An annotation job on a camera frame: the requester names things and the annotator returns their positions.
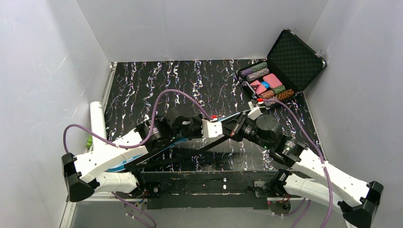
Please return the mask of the blue racket cover bag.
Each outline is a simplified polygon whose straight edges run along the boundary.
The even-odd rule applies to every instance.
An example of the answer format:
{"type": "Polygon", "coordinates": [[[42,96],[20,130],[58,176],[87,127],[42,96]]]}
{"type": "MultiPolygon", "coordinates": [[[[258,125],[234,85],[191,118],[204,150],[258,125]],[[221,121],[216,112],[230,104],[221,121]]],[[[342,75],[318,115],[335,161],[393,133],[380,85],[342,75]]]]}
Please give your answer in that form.
{"type": "MultiPolygon", "coordinates": [[[[246,113],[248,115],[248,112],[250,110],[240,112],[240,113],[246,113]]],[[[233,114],[229,117],[234,117],[239,113],[233,114]]],[[[219,119],[219,120],[214,120],[212,122],[222,122],[222,120],[225,120],[229,117],[219,119]]],[[[144,140],[147,135],[150,135],[150,138],[146,140],[144,146],[147,149],[147,153],[143,153],[141,155],[134,155],[130,157],[128,160],[123,161],[112,168],[108,169],[108,172],[123,172],[123,171],[133,171],[133,170],[138,170],[138,169],[150,169],[155,166],[163,166],[165,164],[169,163],[176,163],[180,162],[182,160],[186,160],[188,158],[191,158],[197,154],[204,153],[208,151],[209,149],[215,147],[216,145],[219,145],[226,140],[230,139],[228,136],[225,136],[224,134],[213,138],[213,142],[210,144],[205,145],[204,147],[196,150],[194,153],[188,153],[184,155],[180,155],[176,158],[171,158],[171,159],[163,159],[163,160],[158,160],[154,162],[150,162],[150,159],[155,157],[156,155],[164,152],[165,150],[168,150],[169,148],[172,148],[176,145],[179,145],[183,142],[190,141],[187,138],[171,138],[169,137],[169,125],[167,120],[165,119],[164,116],[158,116],[156,117],[153,121],[152,120],[147,120],[140,125],[136,126],[133,129],[133,132],[137,135],[140,136],[141,140],[144,140]]]]}

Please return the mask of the silver shuttlecock tube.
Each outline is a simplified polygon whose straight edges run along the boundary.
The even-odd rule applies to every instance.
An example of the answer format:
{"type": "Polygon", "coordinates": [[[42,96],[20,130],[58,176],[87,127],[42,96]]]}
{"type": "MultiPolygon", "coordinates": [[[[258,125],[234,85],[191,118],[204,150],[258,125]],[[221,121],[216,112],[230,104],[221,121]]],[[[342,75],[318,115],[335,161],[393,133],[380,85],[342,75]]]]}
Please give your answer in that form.
{"type": "Polygon", "coordinates": [[[106,125],[103,105],[99,101],[89,104],[91,131],[106,140],[106,125]]]}

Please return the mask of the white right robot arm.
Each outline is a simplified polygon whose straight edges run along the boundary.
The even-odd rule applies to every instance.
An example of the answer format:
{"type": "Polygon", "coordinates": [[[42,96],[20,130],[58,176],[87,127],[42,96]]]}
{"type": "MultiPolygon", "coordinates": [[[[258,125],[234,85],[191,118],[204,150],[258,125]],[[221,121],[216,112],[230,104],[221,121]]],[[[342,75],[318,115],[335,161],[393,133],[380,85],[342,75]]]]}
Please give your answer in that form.
{"type": "Polygon", "coordinates": [[[382,184],[356,179],[316,155],[308,146],[285,135],[269,114],[252,118],[239,113],[221,121],[224,135],[247,139],[269,150],[280,169],[267,190],[280,196],[297,195],[328,205],[357,228],[369,228],[379,208],[382,184]]]}

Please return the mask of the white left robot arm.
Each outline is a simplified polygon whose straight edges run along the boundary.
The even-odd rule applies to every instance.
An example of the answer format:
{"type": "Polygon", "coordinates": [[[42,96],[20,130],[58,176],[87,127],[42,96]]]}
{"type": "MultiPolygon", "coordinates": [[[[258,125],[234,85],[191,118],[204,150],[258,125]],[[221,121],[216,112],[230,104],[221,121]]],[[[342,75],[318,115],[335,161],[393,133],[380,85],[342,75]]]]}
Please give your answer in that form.
{"type": "Polygon", "coordinates": [[[99,192],[132,193],[140,184],[132,173],[142,162],[191,138],[207,138],[215,116],[202,112],[196,117],[179,116],[169,123],[164,116],[152,117],[126,135],[104,142],[91,152],[61,157],[63,177],[70,202],[80,202],[99,192]]]}

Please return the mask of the pink playing card deck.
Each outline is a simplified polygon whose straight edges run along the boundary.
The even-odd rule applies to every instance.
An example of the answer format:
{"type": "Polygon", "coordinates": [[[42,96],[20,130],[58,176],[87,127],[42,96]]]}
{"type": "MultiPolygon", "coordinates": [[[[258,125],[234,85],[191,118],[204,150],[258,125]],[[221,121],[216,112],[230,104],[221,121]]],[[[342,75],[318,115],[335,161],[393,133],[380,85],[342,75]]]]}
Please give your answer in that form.
{"type": "Polygon", "coordinates": [[[263,81],[268,83],[270,88],[276,88],[283,85],[282,82],[273,73],[264,76],[263,81]]]}

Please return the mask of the black poker chip case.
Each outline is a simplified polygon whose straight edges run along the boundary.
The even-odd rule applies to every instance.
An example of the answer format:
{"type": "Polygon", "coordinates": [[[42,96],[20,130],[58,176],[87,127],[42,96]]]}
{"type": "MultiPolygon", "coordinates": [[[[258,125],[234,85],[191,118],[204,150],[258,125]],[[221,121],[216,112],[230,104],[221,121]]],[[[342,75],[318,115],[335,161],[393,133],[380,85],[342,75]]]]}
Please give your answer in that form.
{"type": "Polygon", "coordinates": [[[252,99],[264,99],[269,110],[277,101],[288,102],[305,88],[327,66],[327,62],[293,31],[285,28],[277,38],[265,61],[237,72],[236,78],[252,99]],[[273,73],[283,85],[270,88],[263,77],[273,73]]]}

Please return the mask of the green clip on rail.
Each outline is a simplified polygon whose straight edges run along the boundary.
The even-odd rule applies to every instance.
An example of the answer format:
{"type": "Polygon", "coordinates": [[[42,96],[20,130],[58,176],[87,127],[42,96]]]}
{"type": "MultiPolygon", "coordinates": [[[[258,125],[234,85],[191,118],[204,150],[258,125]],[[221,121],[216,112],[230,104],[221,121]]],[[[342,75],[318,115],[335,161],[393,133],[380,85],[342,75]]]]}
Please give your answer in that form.
{"type": "Polygon", "coordinates": [[[86,147],[87,147],[88,149],[90,149],[91,146],[92,146],[92,136],[90,135],[90,136],[88,136],[88,139],[87,139],[87,141],[86,141],[86,147]]]}

